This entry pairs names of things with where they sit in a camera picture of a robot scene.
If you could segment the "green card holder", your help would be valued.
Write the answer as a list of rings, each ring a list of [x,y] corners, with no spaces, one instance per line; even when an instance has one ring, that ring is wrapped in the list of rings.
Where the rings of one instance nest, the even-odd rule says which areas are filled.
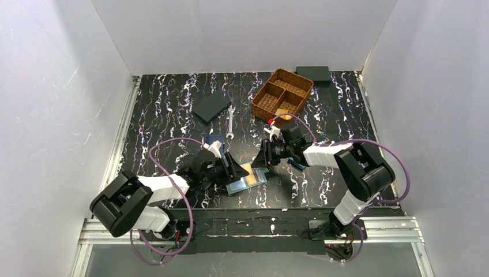
[[[226,185],[229,195],[267,183],[268,180],[266,179],[265,174],[269,171],[268,168],[252,168],[251,163],[242,164],[241,167],[243,167],[249,174]]]

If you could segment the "brown credit card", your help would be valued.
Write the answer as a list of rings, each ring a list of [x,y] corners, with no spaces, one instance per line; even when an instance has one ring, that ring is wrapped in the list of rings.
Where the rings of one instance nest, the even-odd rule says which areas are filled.
[[[275,115],[279,115],[279,117],[284,120],[290,120],[292,118],[292,116],[289,115],[289,110],[283,108],[278,108],[275,112]]]

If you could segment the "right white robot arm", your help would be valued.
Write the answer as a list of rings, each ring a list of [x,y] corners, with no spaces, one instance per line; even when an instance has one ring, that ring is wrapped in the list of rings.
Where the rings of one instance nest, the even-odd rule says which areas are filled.
[[[289,159],[303,167],[324,166],[340,170],[347,191],[329,215],[329,223],[337,228],[351,225],[361,211],[396,179],[378,147],[368,140],[320,146],[307,141],[305,133],[294,122],[267,131],[269,137],[261,141],[252,168],[272,167]]]

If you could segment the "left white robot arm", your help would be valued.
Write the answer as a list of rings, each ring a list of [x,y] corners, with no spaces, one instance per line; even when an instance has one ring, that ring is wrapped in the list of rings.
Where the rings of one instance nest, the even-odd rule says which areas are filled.
[[[249,171],[230,153],[216,156],[201,150],[190,164],[168,176],[143,177],[130,170],[121,172],[92,200],[89,210],[113,237],[132,229],[167,234],[175,219],[153,203],[182,199],[190,189],[228,185],[248,175]]]

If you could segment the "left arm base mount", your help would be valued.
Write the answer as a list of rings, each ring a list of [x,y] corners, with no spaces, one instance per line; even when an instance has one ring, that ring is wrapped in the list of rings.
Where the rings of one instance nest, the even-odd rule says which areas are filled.
[[[162,231],[147,231],[142,232],[143,237],[149,242],[170,241],[184,243],[190,232],[190,221],[188,220],[173,220],[170,221]]]

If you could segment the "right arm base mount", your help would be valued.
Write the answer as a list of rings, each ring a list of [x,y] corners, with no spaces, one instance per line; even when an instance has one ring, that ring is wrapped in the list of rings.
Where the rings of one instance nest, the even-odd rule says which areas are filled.
[[[359,255],[368,236],[362,220],[346,227],[325,220],[311,220],[301,237],[310,241],[334,241],[325,245],[326,255],[330,261],[345,263]]]

